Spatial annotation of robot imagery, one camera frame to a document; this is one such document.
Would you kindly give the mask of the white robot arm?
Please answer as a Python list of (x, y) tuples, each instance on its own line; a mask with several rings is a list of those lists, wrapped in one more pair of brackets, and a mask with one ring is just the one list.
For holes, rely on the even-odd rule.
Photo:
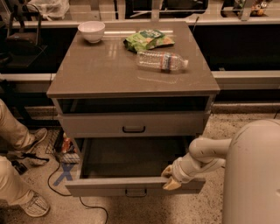
[(222, 166), (222, 224), (280, 224), (280, 120), (250, 122), (230, 139), (194, 139), (163, 170), (164, 189), (178, 189)]

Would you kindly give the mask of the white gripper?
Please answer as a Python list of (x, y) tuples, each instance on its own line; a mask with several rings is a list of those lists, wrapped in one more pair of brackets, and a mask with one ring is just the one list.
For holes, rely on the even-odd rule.
[(197, 175), (213, 172), (225, 164), (223, 158), (213, 158), (204, 163), (193, 158), (189, 153), (176, 159), (172, 165), (168, 165), (161, 173), (162, 177), (169, 178), (163, 188), (167, 191), (176, 190), (182, 183), (189, 183)]

